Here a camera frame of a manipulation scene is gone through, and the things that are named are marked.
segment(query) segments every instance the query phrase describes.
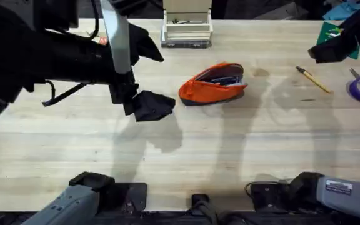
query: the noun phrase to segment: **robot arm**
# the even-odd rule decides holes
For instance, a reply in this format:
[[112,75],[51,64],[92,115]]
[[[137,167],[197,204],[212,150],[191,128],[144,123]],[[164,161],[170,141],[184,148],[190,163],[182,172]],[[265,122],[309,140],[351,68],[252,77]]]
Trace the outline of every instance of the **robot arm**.
[[[37,83],[52,85],[52,98],[45,106],[87,84],[107,84],[112,102],[123,104],[126,115],[134,113],[137,121],[158,120],[171,113],[173,99],[137,92],[131,69],[140,56],[164,60],[148,32],[127,22],[126,16],[142,8],[144,1],[101,3],[107,46],[64,32],[78,23],[76,1],[0,0],[0,113],[22,88],[33,92]],[[80,84],[55,96],[51,80]]]
[[59,197],[23,224],[86,224],[105,207],[103,199],[108,198],[106,195],[114,183],[112,177],[84,172],[72,179]]
[[318,44],[309,50],[309,55],[317,63],[341,62],[360,45],[360,10],[345,20],[340,26],[341,35]]

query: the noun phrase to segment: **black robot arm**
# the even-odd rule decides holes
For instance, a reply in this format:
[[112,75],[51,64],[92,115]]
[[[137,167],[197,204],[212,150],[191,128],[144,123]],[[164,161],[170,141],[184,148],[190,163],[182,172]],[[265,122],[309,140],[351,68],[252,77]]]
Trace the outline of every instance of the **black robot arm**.
[[[112,102],[123,104],[126,115],[134,113],[137,121],[157,120],[171,113],[173,99],[152,92],[138,93],[139,85],[131,68],[126,73],[116,71],[111,51],[115,43],[104,46],[88,38],[47,30],[61,31],[76,25],[76,16],[62,16],[76,10],[76,4],[69,9],[76,1],[60,1],[59,7],[65,2],[67,5],[63,8],[68,10],[57,16],[51,12],[56,9],[55,1],[28,0],[20,7],[12,2],[0,1],[0,113],[16,100],[22,88],[33,92],[37,83],[52,85],[52,98],[43,103],[45,106],[57,103],[87,84],[107,84]],[[28,14],[32,14],[32,20],[23,16]],[[131,65],[136,64],[140,56],[164,60],[145,29],[132,24],[128,26],[130,55],[127,60]],[[51,80],[79,84],[55,96]]]

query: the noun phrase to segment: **orange zipper pouch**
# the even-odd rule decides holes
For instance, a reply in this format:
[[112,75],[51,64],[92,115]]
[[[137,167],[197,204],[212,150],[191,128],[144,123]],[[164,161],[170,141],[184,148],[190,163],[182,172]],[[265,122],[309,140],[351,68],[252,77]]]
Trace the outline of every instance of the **orange zipper pouch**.
[[202,106],[237,99],[244,94],[244,68],[238,63],[222,62],[185,82],[179,90],[186,106]]

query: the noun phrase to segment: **label sticker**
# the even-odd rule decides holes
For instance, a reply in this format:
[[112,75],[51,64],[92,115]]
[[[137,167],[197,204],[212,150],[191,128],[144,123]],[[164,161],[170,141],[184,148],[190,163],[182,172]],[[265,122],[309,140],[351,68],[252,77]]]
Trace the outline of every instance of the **label sticker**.
[[353,191],[353,185],[346,182],[327,180],[326,190],[350,196]]

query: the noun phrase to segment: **pen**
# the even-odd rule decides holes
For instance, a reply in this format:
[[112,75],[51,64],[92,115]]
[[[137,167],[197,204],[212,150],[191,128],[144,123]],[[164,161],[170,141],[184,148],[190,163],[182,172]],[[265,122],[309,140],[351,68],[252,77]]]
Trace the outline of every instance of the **pen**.
[[332,90],[328,89],[325,87],[324,84],[322,84],[321,82],[319,82],[317,79],[313,78],[313,76],[308,73],[305,69],[297,66],[297,70],[299,72],[301,72],[303,75],[305,75],[308,79],[310,79],[313,83],[315,83],[317,86],[319,86],[323,91],[326,91],[327,93],[333,93]]

